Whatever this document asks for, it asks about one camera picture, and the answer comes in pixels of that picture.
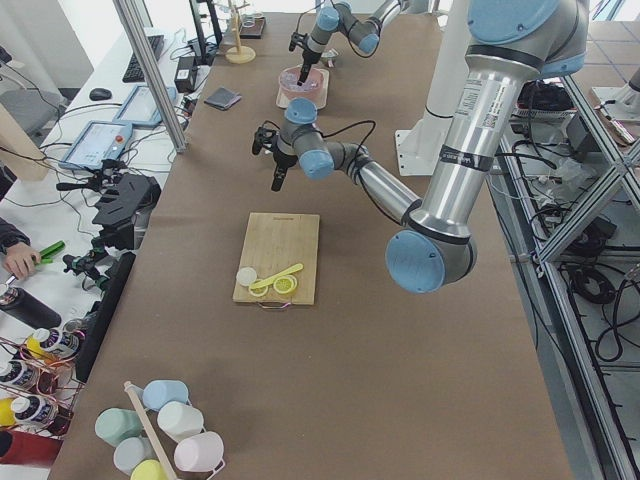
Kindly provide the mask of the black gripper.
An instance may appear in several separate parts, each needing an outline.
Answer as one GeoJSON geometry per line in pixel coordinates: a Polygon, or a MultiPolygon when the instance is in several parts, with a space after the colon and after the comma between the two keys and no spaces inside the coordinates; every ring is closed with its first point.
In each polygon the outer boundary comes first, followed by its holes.
{"type": "Polygon", "coordinates": [[[276,169],[273,174],[271,190],[279,192],[285,181],[287,170],[297,164],[297,156],[281,151],[279,148],[273,149],[273,158],[276,163],[276,169]]]}
{"type": "Polygon", "coordinates": [[[303,50],[302,58],[303,64],[300,67],[299,78],[297,80],[298,85],[303,85],[312,70],[312,65],[317,64],[322,57],[323,54],[323,46],[309,46],[306,45],[303,50]]]}

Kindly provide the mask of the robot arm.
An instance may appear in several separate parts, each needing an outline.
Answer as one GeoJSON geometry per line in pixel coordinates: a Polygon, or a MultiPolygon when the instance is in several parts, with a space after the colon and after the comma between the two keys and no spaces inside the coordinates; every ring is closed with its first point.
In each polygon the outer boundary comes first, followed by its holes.
{"type": "Polygon", "coordinates": [[[317,13],[309,33],[299,32],[299,23],[291,34],[289,51],[302,50],[302,65],[297,85],[306,81],[336,32],[341,33],[351,49],[361,58],[374,55],[384,28],[401,13],[431,13],[435,1],[384,1],[369,17],[359,20],[347,1],[330,1],[317,13]]]}
{"type": "Polygon", "coordinates": [[[475,265],[468,218],[523,85],[580,70],[588,22],[584,1],[470,3],[469,73],[424,196],[373,161],[365,147],[328,141],[316,127],[316,106],[304,98],[289,103],[281,126],[258,129],[252,150],[272,153],[274,190],[293,166],[313,180],[346,173],[400,226],[385,253],[393,280],[413,293],[435,291],[475,265]]]}

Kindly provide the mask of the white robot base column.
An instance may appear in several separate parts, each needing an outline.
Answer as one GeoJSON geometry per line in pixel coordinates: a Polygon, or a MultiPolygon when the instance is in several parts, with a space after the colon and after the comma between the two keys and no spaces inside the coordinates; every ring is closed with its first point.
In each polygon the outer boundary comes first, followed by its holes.
{"type": "Polygon", "coordinates": [[[398,130],[396,156],[402,176],[430,176],[460,100],[468,66],[464,55],[470,42],[468,0],[454,0],[448,14],[423,117],[410,130],[398,130]]]}

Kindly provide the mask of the person's hand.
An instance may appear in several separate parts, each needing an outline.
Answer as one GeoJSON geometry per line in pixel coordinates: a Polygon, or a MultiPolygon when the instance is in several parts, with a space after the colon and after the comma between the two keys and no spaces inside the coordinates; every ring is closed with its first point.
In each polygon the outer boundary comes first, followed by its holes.
{"type": "Polygon", "coordinates": [[[31,246],[18,243],[6,250],[4,268],[18,279],[29,277],[41,261],[40,253],[31,246]]]}

